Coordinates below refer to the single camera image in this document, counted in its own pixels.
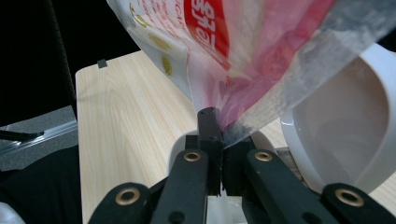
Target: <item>snack bag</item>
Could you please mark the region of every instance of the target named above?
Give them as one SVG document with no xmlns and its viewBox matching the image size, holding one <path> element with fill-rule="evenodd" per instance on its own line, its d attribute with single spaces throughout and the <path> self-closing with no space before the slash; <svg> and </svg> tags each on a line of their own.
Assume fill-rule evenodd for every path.
<svg viewBox="0 0 396 224">
<path fill-rule="evenodd" d="M 107 0 L 134 42 L 231 146 L 396 25 L 396 0 Z"/>
</svg>

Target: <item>gray carpet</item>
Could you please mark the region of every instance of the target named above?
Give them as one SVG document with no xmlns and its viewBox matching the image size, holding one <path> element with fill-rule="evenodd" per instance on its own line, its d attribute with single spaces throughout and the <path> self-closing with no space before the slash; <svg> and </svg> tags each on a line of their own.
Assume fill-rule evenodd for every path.
<svg viewBox="0 0 396 224">
<path fill-rule="evenodd" d="M 73 109 L 71 106 L 67 106 L 34 119 L 28 119 L 10 124 L 6 127 L 1 127 L 0 130 L 20 133 L 38 133 L 75 119 Z M 0 146 L 4 146 L 8 143 L 8 141 L 0 140 Z M 21 169 L 49 155 L 51 152 L 66 147 L 72 147 L 77 144 L 78 131 L 63 134 L 40 144 L 0 156 L 0 170 Z"/>
</svg>

